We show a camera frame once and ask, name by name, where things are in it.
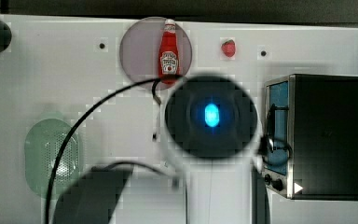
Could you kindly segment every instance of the dark background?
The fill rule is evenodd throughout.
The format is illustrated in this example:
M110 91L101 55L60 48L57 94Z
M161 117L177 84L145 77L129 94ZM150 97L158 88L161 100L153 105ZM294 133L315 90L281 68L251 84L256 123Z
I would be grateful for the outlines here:
M0 0L0 13L358 27L351 0Z

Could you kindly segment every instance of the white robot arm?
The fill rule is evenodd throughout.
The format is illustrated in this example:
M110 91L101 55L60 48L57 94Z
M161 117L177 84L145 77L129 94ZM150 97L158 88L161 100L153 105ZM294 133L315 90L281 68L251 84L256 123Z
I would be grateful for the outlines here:
M161 106L158 127L162 154L187 179L189 223L252 223L261 125L250 96L223 77L181 79Z

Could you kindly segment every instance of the ketchup label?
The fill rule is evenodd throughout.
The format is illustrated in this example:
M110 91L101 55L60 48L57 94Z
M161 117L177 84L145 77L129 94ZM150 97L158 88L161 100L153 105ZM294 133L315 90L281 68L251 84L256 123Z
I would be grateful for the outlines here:
M178 67L178 60L176 54L174 54L172 51L165 51L162 52L162 55L159 59L161 61L162 74L164 75L176 74L176 70Z

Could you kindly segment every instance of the blue light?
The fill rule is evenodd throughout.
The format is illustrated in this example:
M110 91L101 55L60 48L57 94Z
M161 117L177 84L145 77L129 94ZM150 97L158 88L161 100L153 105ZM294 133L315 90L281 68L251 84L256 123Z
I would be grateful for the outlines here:
M208 104L205 107L205 122L206 124L213 128L219 123L219 108L214 104Z

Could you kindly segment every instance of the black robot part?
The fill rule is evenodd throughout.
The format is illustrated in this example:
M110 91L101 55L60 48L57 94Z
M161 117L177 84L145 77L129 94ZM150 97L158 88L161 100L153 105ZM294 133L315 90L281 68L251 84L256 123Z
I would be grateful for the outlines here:
M214 104L219 123L205 123L205 107ZM221 160L244 150L252 140L257 112L250 96L229 79L199 76L189 79L172 95L165 122L174 142L188 154Z

